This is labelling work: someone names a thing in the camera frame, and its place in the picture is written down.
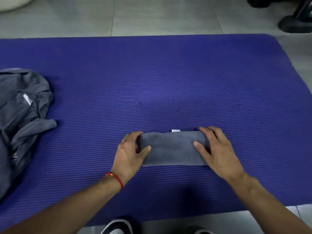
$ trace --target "white label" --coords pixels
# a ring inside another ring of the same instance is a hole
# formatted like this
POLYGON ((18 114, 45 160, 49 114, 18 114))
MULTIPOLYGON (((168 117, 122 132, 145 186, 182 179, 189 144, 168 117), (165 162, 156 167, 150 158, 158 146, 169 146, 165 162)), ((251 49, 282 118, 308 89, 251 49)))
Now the white label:
POLYGON ((25 98, 25 100, 28 102, 29 105, 32 104, 32 100, 27 96, 27 94, 24 94, 23 97, 25 98))

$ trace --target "yoga mat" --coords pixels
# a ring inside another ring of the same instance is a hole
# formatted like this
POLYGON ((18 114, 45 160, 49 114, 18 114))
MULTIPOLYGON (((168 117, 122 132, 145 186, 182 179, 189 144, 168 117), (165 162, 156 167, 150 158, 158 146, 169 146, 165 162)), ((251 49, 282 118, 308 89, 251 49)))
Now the yoga mat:
MULTIPOLYGON (((246 172, 284 205, 312 203, 312 95, 274 37, 2 39, 0 52, 0 68, 48 79, 48 118, 59 124, 1 203, 1 229, 96 182, 136 130, 220 127, 246 172)), ((144 167, 88 225, 243 209, 207 166, 144 167)))

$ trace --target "red bracelet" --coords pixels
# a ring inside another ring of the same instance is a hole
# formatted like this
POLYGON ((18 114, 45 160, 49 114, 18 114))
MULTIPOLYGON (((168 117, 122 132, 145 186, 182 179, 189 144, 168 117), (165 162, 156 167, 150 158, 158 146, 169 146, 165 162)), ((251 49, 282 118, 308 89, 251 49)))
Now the red bracelet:
POLYGON ((121 180, 119 179, 119 177, 117 177, 115 174, 113 174, 113 173, 109 172, 109 173, 106 173, 106 175, 105 175, 105 176, 113 176, 113 177, 115 177, 115 178, 116 178, 116 180, 119 182, 119 184, 120 184, 120 186, 121 186, 121 189, 120 189, 120 190, 122 190, 122 189, 123 189, 123 183, 121 182, 121 180))

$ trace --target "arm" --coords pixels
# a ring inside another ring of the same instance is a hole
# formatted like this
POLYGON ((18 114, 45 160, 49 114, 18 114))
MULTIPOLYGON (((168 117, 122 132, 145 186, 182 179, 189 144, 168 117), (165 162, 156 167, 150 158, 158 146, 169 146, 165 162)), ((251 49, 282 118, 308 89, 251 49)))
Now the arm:
POLYGON ((209 140, 211 154, 198 142, 194 142, 195 148, 209 167, 228 182, 264 233, 312 234, 312 229, 275 199, 256 178, 244 171, 230 141, 221 129, 201 127, 200 130, 209 140))
MULTIPOLYGON (((136 138, 142 132, 127 134, 119 144, 111 172, 123 185, 136 174, 151 147, 136 153, 136 138)), ((99 180, 25 221, 5 230, 3 234, 76 234, 116 193, 119 182, 112 176, 99 180)))

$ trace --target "gray towel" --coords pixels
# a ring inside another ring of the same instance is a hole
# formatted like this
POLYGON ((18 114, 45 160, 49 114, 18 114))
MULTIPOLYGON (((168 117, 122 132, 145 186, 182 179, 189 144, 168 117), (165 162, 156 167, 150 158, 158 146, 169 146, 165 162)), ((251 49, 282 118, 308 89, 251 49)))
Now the gray towel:
POLYGON ((157 165, 207 165, 193 146, 198 141, 210 150, 209 141, 201 131, 181 131, 169 133, 144 133, 141 135, 141 149, 150 145, 152 150, 143 166, 157 165))
POLYGON ((40 74, 24 69, 0 71, 0 198, 31 160, 38 134, 55 128, 46 120, 53 95, 40 74))

